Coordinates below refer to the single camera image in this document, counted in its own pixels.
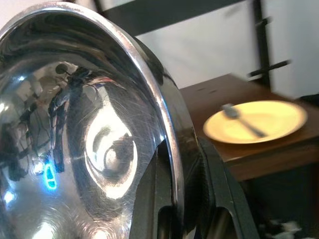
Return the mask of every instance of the wooden table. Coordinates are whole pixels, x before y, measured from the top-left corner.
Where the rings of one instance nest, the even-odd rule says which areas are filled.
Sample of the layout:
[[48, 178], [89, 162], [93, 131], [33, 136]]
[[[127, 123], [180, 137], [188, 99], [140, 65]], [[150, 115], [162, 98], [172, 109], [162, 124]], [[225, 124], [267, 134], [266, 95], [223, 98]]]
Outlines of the wooden table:
[[228, 144], [211, 140], [238, 181], [289, 170], [319, 160], [319, 108], [273, 94], [262, 86], [233, 75], [221, 76], [180, 91], [197, 136], [205, 137], [205, 121], [220, 111], [220, 107], [226, 103], [236, 105], [258, 100], [281, 100], [294, 102], [307, 111], [306, 124], [280, 139], [256, 144]]

